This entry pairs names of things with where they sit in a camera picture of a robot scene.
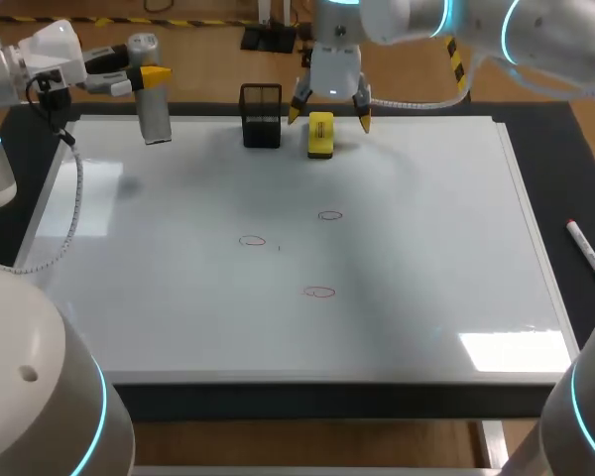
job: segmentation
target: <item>white table surface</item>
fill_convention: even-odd
[[[134,117],[74,124],[81,221],[34,280],[107,377],[556,382],[577,346],[504,125],[337,118],[320,162],[301,121],[276,151],[244,149],[239,118],[175,118],[150,147]],[[20,264],[55,253],[74,186],[62,148]]]

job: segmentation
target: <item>black cable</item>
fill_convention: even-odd
[[[27,82],[27,87],[25,88],[25,91],[24,91],[25,96],[27,98],[27,102],[29,103],[29,107],[33,110],[33,112],[35,112],[36,115],[40,119],[42,119],[49,125],[49,129],[51,129],[51,132],[54,135],[58,136],[61,140],[66,142],[69,146],[72,147],[75,143],[74,137],[72,137],[66,131],[66,129],[56,125],[53,122],[53,111],[43,109],[42,107],[36,105],[33,102],[33,100],[31,99],[31,86],[33,86],[33,83],[36,82],[38,84],[38,86],[40,87],[40,90],[42,90],[43,89],[42,81],[48,81],[48,80],[50,80],[50,79],[48,77],[45,77],[43,74],[38,74],[38,75],[32,77],[31,79],[29,79],[29,81]]]
[[[153,10],[148,7],[148,0],[143,0],[143,9],[146,13],[164,13],[168,10],[171,10],[175,6],[176,0],[170,0],[170,4],[164,8],[158,8],[157,10]]]

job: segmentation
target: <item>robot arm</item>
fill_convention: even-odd
[[[111,96],[134,92],[146,143],[165,142],[171,139],[172,131],[161,85],[172,71],[157,66],[158,63],[158,42],[154,35],[135,35],[129,46],[83,53],[71,24],[60,20],[17,46],[3,47],[0,43],[0,108],[20,104],[22,92],[30,99],[31,88],[38,92],[48,114],[69,104],[68,89],[72,86]],[[144,103],[149,103],[149,107],[142,107]],[[16,191],[0,143],[0,206],[8,203]]]

